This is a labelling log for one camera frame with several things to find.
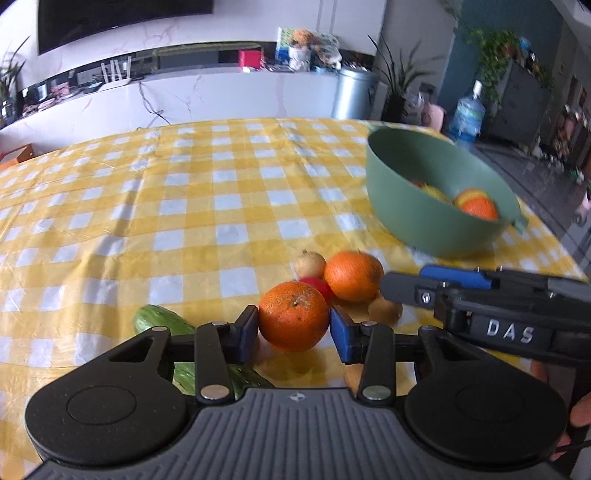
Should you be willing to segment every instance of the television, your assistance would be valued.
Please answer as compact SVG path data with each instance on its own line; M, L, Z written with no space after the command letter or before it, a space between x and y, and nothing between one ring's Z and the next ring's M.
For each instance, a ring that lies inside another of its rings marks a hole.
M213 0L39 0L39 55L123 25L211 13Z

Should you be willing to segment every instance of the metal screw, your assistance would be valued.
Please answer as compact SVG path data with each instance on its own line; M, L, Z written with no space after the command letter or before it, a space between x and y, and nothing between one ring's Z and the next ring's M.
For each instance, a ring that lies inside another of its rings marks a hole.
M224 385L207 385L201 389L201 396L208 400L220 400L230 394L230 389Z
M368 400L385 400L392 394L392 391L383 385L370 385L363 389L362 394Z

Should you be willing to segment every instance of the table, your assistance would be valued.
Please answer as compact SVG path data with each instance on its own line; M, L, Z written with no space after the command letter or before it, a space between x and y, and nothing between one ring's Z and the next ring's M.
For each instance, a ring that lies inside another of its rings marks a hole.
M361 249L408 273L437 262L372 215L367 130L359 121L200 122L89 141L0 172L0 476L20 478L39 462L24 429L28 399L132 336L143 304L194 325L233 321L294 277L302 249ZM522 235L509 229L482 254L441 263L581 276L522 207ZM367 317L364 305L348 309ZM405 307L397 331L433 322ZM343 385L330 335L290 355L262 342L256 368L281 387ZM403 394L412 369L397 370Z

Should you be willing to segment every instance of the silver trash can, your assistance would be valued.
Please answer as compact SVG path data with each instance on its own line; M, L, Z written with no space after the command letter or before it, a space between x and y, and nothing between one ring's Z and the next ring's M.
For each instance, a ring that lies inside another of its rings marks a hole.
M332 118L367 120L374 108L377 75L364 69L343 67L338 77Z

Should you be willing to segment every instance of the plastic bag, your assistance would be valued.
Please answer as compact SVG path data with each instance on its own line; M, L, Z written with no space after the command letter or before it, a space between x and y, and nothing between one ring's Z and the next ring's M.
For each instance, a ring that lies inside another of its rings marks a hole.
M423 94L421 92L407 93L404 96L404 99L406 102L404 104L402 123L408 125L421 125L423 123L423 109L425 108Z

